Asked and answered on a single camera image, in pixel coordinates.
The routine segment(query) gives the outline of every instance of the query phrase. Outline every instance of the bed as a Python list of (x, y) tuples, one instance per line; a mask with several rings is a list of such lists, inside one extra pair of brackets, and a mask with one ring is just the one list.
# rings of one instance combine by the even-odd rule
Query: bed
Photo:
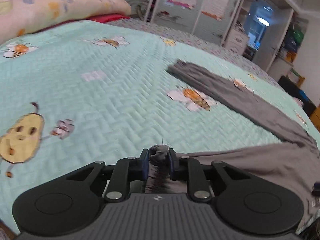
[(219, 102), (193, 112), (168, 97), (187, 88), (165, 71), (177, 59), (241, 80), (320, 143), (302, 108), (259, 67), (187, 33), (135, 19), (80, 20), (10, 39), (0, 50), (2, 141), (10, 128), (22, 132), (24, 116), (42, 117), (41, 132), (26, 135), (36, 140), (32, 158), (0, 164), (0, 219), (16, 233), (11, 208), (21, 193), (88, 163), (114, 164), (156, 144), (189, 153), (281, 142)]

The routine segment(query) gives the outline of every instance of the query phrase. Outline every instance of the gray fabric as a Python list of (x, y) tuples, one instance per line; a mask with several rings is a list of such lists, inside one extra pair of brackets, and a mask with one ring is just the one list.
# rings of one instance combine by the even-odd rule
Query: gray fabric
[[(283, 141), (260, 147), (224, 152), (187, 154), (211, 164), (221, 160), (295, 192), (304, 204), (303, 226), (319, 207), (312, 207), (313, 184), (320, 180), (319, 150), (316, 141), (295, 121), (279, 109), (246, 89), (238, 89), (233, 82), (210, 73), (207, 69), (180, 60), (168, 67), (168, 72), (188, 85), (242, 114), (256, 125), (272, 132)], [(170, 181), (165, 156), (167, 146), (150, 148), (149, 178), (146, 192), (186, 192), (186, 184)]]

